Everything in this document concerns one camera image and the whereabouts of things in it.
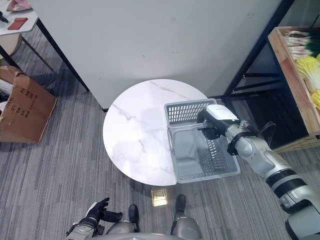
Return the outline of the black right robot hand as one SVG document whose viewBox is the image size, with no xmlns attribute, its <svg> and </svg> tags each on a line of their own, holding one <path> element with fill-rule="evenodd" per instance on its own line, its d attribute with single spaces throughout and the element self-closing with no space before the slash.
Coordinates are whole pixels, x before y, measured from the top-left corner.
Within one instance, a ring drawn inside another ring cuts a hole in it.
<svg viewBox="0 0 320 240">
<path fill-rule="evenodd" d="M 208 140 L 215 140 L 221 135 L 225 136 L 231 125 L 239 125 L 241 121 L 226 106 L 210 104 L 197 115 L 197 123 L 204 122 L 208 123 L 210 127 L 201 129 L 203 135 Z"/>
</svg>

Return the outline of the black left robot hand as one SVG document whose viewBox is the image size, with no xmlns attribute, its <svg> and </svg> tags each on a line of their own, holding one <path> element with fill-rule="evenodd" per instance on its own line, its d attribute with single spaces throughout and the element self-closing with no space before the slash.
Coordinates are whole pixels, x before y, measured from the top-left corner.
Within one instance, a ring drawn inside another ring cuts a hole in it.
<svg viewBox="0 0 320 240">
<path fill-rule="evenodd" d="M 94 220 L 96 224 L 98 224 L 100 220 L 109 222 L 109 223 L 119 222 L 123 217 L 123 213 L 107 210 L 109 200 L 110 198 L 106 197 L 103 200 L 95 203 L 93 207 L 88 211 L 85 218 Z"/>
</svg>

